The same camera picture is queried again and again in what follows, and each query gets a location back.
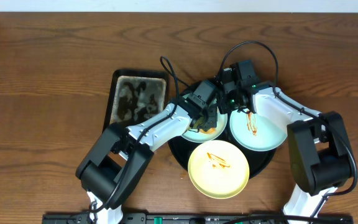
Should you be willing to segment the orange green sponge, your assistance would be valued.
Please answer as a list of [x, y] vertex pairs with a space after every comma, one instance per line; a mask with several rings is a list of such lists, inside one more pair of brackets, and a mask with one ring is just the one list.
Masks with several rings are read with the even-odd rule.
[[209, 129], [200, 129], [199, 128], [198, 131], [203, 134], [213, 134], [216, 132], [216, 128], [209, 128]]

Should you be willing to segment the yellow plate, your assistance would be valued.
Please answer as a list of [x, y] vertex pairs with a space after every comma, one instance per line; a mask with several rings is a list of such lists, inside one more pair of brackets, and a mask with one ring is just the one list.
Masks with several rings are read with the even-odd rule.
[[202, 194], [227, 199], [245, 188], [250, 168], [238, 147], [226, 141], [212, 140], [200, 144], [191, 153], [188, 175]]

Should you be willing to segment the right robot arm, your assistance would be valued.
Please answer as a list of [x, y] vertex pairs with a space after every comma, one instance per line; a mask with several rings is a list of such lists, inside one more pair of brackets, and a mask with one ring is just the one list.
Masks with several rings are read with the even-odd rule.
[[352, 192], [358, 171], [342, 116], [311, 110], [253, 70], [220, 69], [223, 110], [257, 114], [285, 133], [295, 188], [286, 216], [314, 218], [328, 198]]

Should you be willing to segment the light blue plate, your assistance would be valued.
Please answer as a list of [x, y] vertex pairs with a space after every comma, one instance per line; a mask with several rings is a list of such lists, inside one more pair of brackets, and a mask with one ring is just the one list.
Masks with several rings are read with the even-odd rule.
[[203, 134], [200, 133], [197, 129], [189, 129], [181, 136], [188, 141], [202, 143], [206, 141], [210, 141], [216, 139], [225, 129], [228, 121], [227, 114], [221, 114], [219, 108], [217, 106], [217, 99], [213, 101], [213, 104], [216, 105], [216, 112], [217, 112], [217, 126], [216, 132], [213, 134]]
[[242, 147], [257, 152], [275, 149], [287, 138], [287, 134], [267, 118], [249, 110], [232, 111], [229, 129]]

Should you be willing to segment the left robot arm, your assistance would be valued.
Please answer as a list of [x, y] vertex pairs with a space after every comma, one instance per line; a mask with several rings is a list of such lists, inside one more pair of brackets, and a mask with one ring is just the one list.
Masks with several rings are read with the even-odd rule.
[[207, 110], [218, 102], [215, 93], [178, 95], [152, 118], [122, 127], [110, 124], [79, 164], [75, 175], [92, 204], [92, 223], [119, 223], [122, 204], [134, 191], [154, 152], [190, 128], [203, 125]]

